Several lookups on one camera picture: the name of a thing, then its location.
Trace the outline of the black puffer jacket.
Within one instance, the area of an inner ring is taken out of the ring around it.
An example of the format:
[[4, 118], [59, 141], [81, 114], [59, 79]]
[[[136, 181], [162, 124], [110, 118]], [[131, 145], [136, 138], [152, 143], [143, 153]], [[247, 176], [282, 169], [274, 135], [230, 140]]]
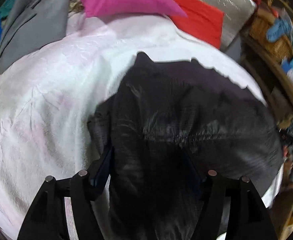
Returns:
[[114, 149], [109, 219], [116, 239], [190, 239], [208, 170], [245, 175], [261, 196], [282, 178], [268, 108], [195, 59], [153, 62], [138, 53], [87, 126], [99, 152]]

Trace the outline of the wooden shelf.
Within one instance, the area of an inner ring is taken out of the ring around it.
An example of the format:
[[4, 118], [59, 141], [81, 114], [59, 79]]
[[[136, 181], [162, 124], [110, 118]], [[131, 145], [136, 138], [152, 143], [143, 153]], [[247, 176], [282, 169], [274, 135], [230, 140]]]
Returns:
[[239, 32], [240, 64], [255, 79], [279, 128], [293, 123], [293, 83], [280, 64], [249, 35], [249, 27]]

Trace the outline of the wicker basket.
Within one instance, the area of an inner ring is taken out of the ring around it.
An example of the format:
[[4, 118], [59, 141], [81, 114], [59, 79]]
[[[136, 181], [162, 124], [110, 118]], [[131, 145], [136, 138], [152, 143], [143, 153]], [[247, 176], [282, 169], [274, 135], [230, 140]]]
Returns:
[[248, 34], [276, 61], [281, 62], [284, 59], [293, 58], [293, 49], [286, 34], [278, 35], [275, 25], [277, 20], [281, 19], [276, 18], [271, 11], [259, 8], [254, 15]]

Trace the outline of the white pink fleece blanket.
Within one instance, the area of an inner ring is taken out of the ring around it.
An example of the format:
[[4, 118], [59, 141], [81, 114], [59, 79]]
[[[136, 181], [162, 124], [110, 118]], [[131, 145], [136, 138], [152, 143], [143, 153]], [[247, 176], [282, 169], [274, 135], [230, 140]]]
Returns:
[[104, 19], [74, 14], [67, 35], [0, 75], [0, 236], [17, 239], [47, 175], [73, 176], [98, 158], [87, 120], [114, 94], [137, 53], [153, 61], [197, 59], [258, 100], [257, 83], [207, 42], [155, 15]]

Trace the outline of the light blue cloth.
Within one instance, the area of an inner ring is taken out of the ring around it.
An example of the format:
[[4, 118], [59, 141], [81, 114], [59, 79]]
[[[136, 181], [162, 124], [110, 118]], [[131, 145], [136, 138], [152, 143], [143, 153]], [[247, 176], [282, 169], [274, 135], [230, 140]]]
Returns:
[[274, 24], [266, 32], [266, 40], [268, 42], [274, 43], [278, 41], [282, 36], [290, 34], [291, 30], [291, 23], [282, 18], [277, 18], [274, 21]]

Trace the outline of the red pillow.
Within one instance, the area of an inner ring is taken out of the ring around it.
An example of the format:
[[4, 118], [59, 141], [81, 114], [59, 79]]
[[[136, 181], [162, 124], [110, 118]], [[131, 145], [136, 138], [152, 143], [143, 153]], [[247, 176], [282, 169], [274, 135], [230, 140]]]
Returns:
[[209, 43], [221, 46], [223, 11], [200, 0], [174, 0], [187, 17], [171, 16], [172, 22], [185, 33]]

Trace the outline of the grey coat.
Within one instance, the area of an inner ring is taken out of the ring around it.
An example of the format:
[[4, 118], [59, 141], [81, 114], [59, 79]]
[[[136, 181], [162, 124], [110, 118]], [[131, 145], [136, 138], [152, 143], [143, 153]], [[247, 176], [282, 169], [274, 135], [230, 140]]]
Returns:
[[66, 36], [70, 0], [15, 0], [0, 40], [0, 73]]

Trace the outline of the teal jacket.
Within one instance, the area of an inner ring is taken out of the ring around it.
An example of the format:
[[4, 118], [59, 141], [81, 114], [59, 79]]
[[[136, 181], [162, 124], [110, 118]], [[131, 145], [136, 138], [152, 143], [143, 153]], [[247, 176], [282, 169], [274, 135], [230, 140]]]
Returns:
[[10, 11], [13, 8], [15, 0], [5, 0], [0, 7], [0, 19], [3, 20], [8, 17]]

